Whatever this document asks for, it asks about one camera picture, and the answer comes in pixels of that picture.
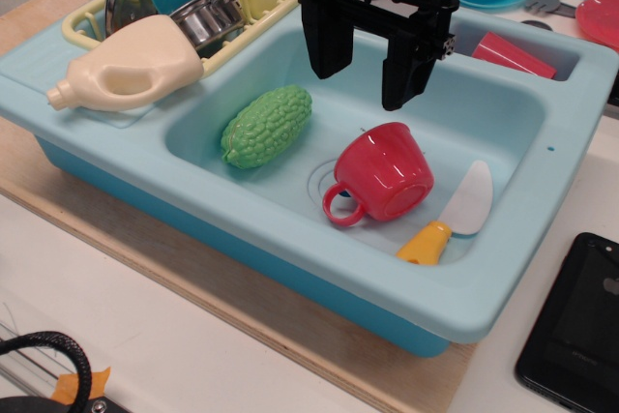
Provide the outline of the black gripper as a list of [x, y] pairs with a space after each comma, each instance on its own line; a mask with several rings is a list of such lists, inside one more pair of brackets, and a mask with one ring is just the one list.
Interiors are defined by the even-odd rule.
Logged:
[[382, 105], [398, 110], [422, 94], [436, 59], [453, 53], [458, 0], [299, 0], [309, 62], [320, 79], [351, 64], [354, 28], [388, 41]]

